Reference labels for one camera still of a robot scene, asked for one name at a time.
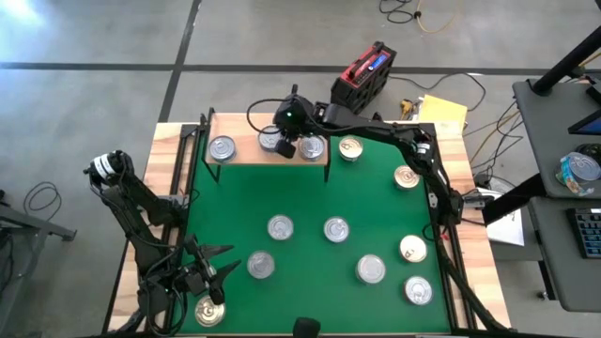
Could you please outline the yellow paper envelope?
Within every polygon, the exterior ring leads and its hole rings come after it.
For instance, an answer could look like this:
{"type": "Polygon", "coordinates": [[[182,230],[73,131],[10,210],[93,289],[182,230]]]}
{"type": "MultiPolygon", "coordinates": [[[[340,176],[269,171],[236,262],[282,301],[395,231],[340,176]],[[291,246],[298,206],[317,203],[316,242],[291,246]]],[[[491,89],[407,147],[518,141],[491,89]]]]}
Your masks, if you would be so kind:
{"type": "Polygon", "coordinates": [[[431,95],[424,95],[418,110],[419,121],[454,122],[462,132],[465,129],[468,107],[431,95]]]}

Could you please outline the gold-lid seafood can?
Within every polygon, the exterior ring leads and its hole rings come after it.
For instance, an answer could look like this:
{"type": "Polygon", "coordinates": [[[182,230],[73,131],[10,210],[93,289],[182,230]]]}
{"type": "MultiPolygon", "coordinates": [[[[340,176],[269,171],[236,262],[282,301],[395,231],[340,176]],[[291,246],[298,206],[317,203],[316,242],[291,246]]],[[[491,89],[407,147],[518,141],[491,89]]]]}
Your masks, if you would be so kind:
{"type": "Polygon", "coordinates": [[[411,190],[420,182],[420,176],[408,165],[398,166],[393,173],[393,179],[395,186],[400,190],[411,190]]]}
{"type": "Polygon", "coordinates": [[[358,138],[346,136],[339,141],[338,149],[343,160],[357,161],[363,152],[363,145],[358,138]]]}
{"type": "Polygon", "coordinates": [[[225,304],[215,304],[210,296],[202,297],[194,309],[197,323],[206,328],[219,325],[223,321],[225,313],[225,304]]]}
{"type": "Polygon", "coordinates": [[[415,236],[404,236],[399,243],[400,256],[410,263],[419,263],[427,257],[427,247],[425,242],[415,236]]]}

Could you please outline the red black power station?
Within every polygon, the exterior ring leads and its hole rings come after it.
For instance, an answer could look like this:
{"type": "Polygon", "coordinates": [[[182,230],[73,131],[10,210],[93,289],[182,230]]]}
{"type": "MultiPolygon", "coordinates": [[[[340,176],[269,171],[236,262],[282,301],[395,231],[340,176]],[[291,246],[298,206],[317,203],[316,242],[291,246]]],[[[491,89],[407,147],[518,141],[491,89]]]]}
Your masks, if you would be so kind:
{"type": "Polygon", "coordinates": [[[376,41],[334,81],[331,103],[358,115],[387,83],[395,57],[396,51],[376,41]]]}

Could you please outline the silver can green label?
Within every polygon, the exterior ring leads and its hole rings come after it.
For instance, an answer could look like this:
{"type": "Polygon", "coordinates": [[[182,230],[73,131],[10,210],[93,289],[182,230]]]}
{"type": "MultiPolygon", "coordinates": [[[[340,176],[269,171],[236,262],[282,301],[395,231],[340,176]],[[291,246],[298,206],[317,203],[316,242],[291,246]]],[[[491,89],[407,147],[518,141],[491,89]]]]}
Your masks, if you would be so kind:
{"type": "Polygon", "coordinates": [[[294,233],[294,223],[286,215],[278,214],[268,221],[268,233],[272,239],[288,240],[294,233]]]}

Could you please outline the wooden shelf black legs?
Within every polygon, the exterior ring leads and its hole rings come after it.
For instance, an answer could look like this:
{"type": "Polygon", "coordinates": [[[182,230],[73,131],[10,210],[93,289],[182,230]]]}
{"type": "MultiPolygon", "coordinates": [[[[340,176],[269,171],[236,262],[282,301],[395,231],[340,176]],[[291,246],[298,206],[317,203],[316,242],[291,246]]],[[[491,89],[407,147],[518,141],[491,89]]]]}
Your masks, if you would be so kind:
{"type": "Polygon", "coordinates": [[[219,181],[222,167],[225,165],[270,165],[270,166],[321,166],[324,181],[327,182],[331,170],[331,143],[324,140],[325,150],[321,158],[308,161],[301,157],[301,148],[292,159],[287,159],[277,153],[264,151],[258,142],[258,132],[248,124],[245,113],[218,113],[213,108],[208,111],[208,135],[202,145],[201,160],[208,167],[216,182],[219,181]],[[214,160],[208,144],[217,136],[229,136],[234,140],[236,154],[231,161],[220,163],[214,160]]]}

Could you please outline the grey desk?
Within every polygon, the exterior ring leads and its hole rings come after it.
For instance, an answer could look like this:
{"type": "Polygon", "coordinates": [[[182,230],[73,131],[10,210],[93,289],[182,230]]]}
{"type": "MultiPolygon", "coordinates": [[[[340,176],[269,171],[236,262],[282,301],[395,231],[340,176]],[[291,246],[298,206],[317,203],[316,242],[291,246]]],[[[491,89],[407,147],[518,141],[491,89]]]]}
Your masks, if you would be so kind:
{"type": "Polygon", "coordinates": [[[601,110],[601,104],[586,94],[586,84],[555,84],[546,96],[535,94],[528,82],[516,82],[512,88],[547,195],[574,198],[556,178],[555,170],[560,159],[577,146],[601,144],[601,135],[568,132],[569,127],[601,110]]]}
{"type": "Polygon", "coordinates": [[[565,211],[601,200],[533,197],[528,211],[542,252],[548,296],[568,312],[601,313],[601,259],[581,256],[565,211]]]}

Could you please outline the silver-lid seafood can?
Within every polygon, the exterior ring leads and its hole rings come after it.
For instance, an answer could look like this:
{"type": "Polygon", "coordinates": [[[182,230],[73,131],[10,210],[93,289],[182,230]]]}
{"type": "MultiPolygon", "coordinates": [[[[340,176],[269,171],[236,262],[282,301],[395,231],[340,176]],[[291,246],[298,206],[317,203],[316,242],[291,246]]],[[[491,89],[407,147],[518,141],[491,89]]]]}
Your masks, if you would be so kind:
{"type": "Polygon", "coordinates": [[[378,284],[386,275],[386,266],[380,257],[366,254],[356,264],[356,275],[362,283],[378,284]]]}
{"type": "Polygon", "coordinates": [[[421,276],[411,276],[404,283],[404,293],[409,302],[414,305],[424,306],[433,298],[430,283],[421,276]]]}

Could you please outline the black slanted pole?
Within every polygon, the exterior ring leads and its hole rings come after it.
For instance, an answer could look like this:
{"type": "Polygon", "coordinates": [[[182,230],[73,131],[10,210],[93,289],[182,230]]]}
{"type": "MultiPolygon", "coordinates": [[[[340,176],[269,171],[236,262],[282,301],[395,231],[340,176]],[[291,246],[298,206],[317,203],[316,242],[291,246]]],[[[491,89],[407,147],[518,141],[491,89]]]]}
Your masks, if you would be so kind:
{"type": "Polygon", "coordinates": [[[530,84],[531,90],[539,96],[547,95],[560,79],[577,69],[599,48],[601,48],[601,24],[542,78],[530,84]]]}

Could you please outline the black round device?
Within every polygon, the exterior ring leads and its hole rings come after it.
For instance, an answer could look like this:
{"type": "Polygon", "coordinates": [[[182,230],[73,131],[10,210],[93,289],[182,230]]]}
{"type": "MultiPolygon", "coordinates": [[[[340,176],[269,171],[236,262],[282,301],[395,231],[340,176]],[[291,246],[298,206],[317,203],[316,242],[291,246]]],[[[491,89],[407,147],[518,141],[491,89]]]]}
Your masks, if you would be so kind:
{"type": "Polygon", "coordinates": [[[601,165],[601,144],[582,144],[577,146],[576,152],[594,159],[601,165]]]}

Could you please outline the green table mat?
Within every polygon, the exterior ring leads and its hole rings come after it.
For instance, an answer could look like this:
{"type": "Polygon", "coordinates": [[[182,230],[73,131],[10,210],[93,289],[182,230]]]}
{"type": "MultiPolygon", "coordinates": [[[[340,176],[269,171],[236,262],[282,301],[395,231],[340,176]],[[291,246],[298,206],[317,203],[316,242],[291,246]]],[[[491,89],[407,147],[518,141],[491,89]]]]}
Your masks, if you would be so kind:
{"type": "Polygon", "coordinates": [[[403,163],[400,151],[365,141],[355,162],[331,157],[329,180],[317,166],[227,165],[216,182],[199,165],[188,229],[202,243],[233,245],[215,256],[222,267],[240,260],[225,279],[226,313],[218,333],[289,333],[298,317],[311,317],[325,333],[445,332],[450,328],[436,250],[409,263],[400,240],[429,228],[424,188],[402,191],[393,182],[403,163]],[[268,221],[286,215],[294,223],[288,240],[272,239],[268,221]],[[350,232],[340,243],[326,239],[324,222],[344,218],[350,232]],[[266,251],[275,271],[256,279],[247,260],[266,251]],[[378,284],[362,283],[356,264],[366,254],[380,257],[386,275],[378,284]],[[404,293],[411,276],[424,277],[433,298],[414,305],[404,293]]]}

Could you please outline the black tablet screen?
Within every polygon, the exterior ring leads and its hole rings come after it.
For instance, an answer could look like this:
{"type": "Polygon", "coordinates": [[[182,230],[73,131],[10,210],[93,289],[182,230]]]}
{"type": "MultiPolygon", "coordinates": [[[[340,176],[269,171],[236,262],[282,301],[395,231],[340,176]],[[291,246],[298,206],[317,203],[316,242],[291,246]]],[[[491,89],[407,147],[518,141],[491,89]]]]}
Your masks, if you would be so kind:
{"type": "Polygon", "coordinates": [[[569,134],[601,135],[601,109],[587,115],[568,128],[569,134]]]}

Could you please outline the black keyboard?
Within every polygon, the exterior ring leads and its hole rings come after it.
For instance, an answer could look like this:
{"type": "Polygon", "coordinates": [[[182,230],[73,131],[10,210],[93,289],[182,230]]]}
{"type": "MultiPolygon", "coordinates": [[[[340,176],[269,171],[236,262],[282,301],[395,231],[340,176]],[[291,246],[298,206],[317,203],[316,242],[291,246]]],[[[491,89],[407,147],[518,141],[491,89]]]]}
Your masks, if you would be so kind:
{"type": "Polygon", "coordinates": [[[601,208],[569,208],[565,213],[581,256],[601,259],[601,208]]]}

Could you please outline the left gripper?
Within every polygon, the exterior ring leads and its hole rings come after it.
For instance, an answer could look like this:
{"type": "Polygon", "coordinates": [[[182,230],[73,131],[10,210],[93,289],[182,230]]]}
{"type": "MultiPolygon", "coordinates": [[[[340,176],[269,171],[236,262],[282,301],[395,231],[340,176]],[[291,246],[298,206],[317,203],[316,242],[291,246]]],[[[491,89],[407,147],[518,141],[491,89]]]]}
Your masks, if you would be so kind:
{"type": "Polygon", "coordinates": [[[196,235],[188,235],[183,242],[186,254],[193,257],[193,261],[182,265],[177,271],[176,287],[181,292],[190,292],[198,296],[208,291],[210,283],[215,290],[223,288],[225,278],[236,269],[241,261],[236,260],[226,266],[216,269],[210,264],[213,256],[233,249],[233,245],[208,245],[199,244],[196,235]]]}

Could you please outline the silver can teal yellow label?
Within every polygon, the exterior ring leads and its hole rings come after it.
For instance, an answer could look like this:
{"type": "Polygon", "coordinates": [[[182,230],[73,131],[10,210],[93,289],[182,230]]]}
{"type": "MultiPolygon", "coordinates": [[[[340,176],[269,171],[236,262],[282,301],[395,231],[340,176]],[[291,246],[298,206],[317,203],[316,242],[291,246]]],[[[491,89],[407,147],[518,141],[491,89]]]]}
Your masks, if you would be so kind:
{"type": "Polygon", "coordinates": [[[300,156],[306,161],[318,161],[325,151],[325,141],[315,135],[301,138],[298,146],[300,156]]]}

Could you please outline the white paper sheet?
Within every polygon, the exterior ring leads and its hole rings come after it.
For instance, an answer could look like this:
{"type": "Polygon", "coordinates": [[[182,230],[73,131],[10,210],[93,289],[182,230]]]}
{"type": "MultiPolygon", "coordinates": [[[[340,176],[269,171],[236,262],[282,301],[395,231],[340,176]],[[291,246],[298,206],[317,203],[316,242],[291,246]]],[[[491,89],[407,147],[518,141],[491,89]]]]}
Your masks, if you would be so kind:
{"type": "Polygon", "coordinates": [[[517,209],[499,220],[490,223],[486,227],[486,232],[489,240],[516,245],[524,246],[524,234],[522,227],[522,213],[520,209],[517,209]]]}

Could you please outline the grey metal stand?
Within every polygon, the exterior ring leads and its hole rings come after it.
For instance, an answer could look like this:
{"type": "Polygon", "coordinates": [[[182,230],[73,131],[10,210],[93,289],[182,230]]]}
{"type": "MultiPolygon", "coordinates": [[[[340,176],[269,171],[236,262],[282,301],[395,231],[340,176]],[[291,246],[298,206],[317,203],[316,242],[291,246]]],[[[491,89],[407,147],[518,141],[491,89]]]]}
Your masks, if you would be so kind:
{"type": "Polygon", "coordinates": [[[11,207],[0,190],[0,338],[8,336],[10,318],[24,285],[31,279],[49,236],[73,241],[76,231],[11,207]]]}

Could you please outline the blue albacore tuna can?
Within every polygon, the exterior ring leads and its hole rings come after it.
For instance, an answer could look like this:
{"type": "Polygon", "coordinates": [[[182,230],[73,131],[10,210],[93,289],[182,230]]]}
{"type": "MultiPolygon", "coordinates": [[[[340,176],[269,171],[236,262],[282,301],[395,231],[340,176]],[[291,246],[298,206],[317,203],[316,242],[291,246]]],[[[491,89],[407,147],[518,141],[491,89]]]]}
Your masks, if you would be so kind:
{"type": "Polygon", "coordinates": [[[264,151],[275,152],[276,146],[282,137],[283,135],[277,126],[268,125],[259,132],[257,139],[264,151]]]}

